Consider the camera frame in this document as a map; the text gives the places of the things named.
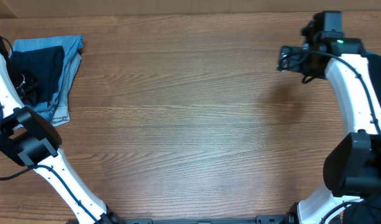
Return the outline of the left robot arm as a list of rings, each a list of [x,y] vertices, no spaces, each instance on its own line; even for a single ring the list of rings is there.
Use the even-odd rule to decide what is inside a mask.
[[[44,89],[35,75],[18,69],[7,44],[0,36],[0,151],[25,168],[10,178],[30,170],[38,173],[66,202],[78,223],[122,223],[72,168],[57,130],[31,108],[56,86]]]

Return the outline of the dark navy t-shirt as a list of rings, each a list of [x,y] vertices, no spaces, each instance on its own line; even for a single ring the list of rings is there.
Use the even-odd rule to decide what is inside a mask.
[[[58,79],[62,74],[64,50],[61,46],[30,52],[14,51],[9,58],[13,72],[27,70],[38,80],[38,103],[50,104],[53,93],[57,91]]]

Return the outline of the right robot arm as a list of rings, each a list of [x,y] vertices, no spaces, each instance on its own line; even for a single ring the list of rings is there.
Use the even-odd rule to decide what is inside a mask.
[[[362,41],[347,38],[339,11],[323,11],[301,30],[301,47],[283,46],[277,70],[328,80],[342,114],[344,139],[324,161],[324,182],[295,203],[284,223],[339,223],[351,207],[373,208],[381,196],[381,98]]]

